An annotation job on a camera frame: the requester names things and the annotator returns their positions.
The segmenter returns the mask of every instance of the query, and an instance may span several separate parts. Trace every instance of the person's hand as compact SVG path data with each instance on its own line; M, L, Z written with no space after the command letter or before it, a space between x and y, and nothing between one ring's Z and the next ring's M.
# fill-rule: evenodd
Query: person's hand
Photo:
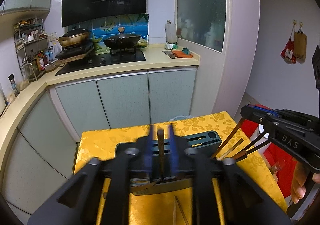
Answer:
M291 198L296 204L300 199L302 199L306 193L306 187L304 183L307 180L309 171L299 162L296 164L296 168L293 172L293 179L291 182ZM320 174L313 174L313 181L320 183Z

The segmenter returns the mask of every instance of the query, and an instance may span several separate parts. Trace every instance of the red bag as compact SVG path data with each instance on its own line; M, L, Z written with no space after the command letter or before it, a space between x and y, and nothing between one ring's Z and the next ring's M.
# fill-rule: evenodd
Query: red bag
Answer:
M296 63L296 57L294 56L294 53L293 53L294 42L291 41L293 29L295 29L295 25L293 25L289 41L287 42L284 50L281 52L281 56L290 63Z

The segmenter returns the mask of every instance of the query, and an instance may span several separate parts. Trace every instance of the round hole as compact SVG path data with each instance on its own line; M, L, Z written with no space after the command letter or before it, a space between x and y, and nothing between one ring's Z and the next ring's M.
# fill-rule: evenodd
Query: round hole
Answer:
M214 132L209 132L208 136L213 139L217 137L217 134L215 134Z

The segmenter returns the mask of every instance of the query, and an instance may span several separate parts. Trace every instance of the black glass cooktop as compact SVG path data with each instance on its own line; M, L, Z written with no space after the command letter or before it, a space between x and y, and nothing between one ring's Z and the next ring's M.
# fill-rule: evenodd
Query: black glass cooktop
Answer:
M101 55L94 55L85 57L83 59L69 62L67 63L60 71L56 73L56 75L61 75L64 73L70 73L75 71L80 71L84 69L105 66L105 65L112 65L117 63L130 63L130 62L140 62L146 61L142 51L140 49L136 49L135 52L131 51L122 51L117 52L114 55L101 54Z

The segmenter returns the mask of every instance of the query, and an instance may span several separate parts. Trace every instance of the yellow tablecloth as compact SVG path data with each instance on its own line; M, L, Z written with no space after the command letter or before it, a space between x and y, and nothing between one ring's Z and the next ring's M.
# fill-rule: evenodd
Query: yellow tablecloth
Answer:
M225 140L232 129L236 126L234 120L227 112L220 112L202 117L165 122L156 124L164 128L165 138L168 138L167 125L172 123L175 134L179 136L196 134L204 131L216 131L222 140ZM97 130L83 132L78 156L76 160L75 172L81 169L91 157L98 157L102 160L113 158L116 145L120 142L133 142L137 138L148 134L149 126L136 126L120 129ZM154 129L154 139L156 138L156 128ZM217 155L218 157L231 148L238 140L244 139L244 142L234 150L230 156L239 152L249 144L249 139L242 130L237 131L229 144ZM258 152L248 156L247 159L238 163L241 167L268 195L285 211L287 205L284 197L269 172L265 162ZM109 179L106 179L103 191L108 190ZM129 224L157 225L172 224L173 221L173 200L177 196L183 212L186 214L189 223L191 223L191 188L169 192L161 195L134 196L130 195ZM97 224L100 223L104 199L101 197L100 209ZM179 211L176 212L176 224L185 224Z

